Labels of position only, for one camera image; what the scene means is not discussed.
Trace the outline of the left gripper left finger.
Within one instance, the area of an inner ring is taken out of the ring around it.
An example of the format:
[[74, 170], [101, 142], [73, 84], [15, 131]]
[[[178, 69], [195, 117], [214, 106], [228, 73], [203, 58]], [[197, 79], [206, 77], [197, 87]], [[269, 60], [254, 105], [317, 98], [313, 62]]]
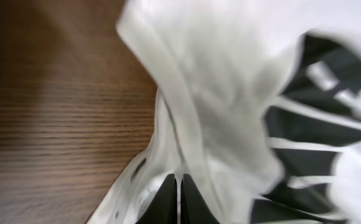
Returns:
[[177, 181], [169, 174], [136, 224], [177, 224], [177, 204]]

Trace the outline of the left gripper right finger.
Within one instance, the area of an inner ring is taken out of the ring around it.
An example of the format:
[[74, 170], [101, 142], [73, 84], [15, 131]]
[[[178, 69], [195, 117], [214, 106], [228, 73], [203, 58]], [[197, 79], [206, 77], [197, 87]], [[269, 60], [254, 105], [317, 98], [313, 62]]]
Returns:
[[181, 224], [219, 224], [190, 174], [184, 174], [182, 178], [180, 206]]

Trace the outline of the white Puma t-shirt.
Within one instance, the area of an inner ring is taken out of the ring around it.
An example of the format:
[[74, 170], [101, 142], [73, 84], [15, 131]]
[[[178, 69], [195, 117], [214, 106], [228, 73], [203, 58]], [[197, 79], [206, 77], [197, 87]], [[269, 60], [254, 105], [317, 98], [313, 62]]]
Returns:
[[361, 223], [361, 0], [127, 1], [157, 85], [148, 147], [90, 223], [136, 223], [190, 174], [219, 223]]

